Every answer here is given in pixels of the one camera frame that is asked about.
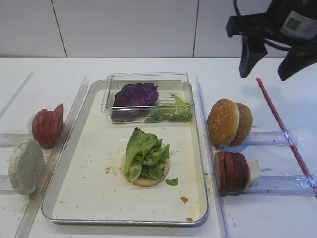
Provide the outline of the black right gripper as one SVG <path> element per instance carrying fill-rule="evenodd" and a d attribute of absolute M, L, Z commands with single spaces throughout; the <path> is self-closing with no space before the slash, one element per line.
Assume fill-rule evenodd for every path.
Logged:
<path fill-rule="evenodd" d="M 242 15 L 237 1 L 235 15 L 226 25 L 228 37 L 242 35 L 239 64 L 241 78 L 267 55 L 265 44 L 288 54 L 278 68 L 281 81 L 317 62 L 317 2 L 273 0 L 266 12 Z"/>

